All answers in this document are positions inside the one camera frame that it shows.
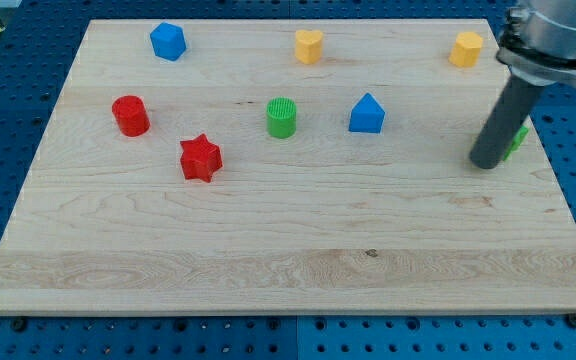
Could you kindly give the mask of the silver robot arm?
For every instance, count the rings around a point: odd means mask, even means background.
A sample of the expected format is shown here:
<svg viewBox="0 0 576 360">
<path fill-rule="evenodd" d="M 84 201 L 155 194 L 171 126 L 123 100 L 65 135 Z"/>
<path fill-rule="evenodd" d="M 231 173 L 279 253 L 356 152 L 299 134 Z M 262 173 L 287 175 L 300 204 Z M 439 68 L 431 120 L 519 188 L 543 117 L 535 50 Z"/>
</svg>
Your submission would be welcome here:
<svg viewBox="0 0 576 360">
<path fill-rule="evenodd" d="M 576 88 L 576 0 L 518 0 L 506 10 L 496 58 L 535 86 Z"/>
</svg>

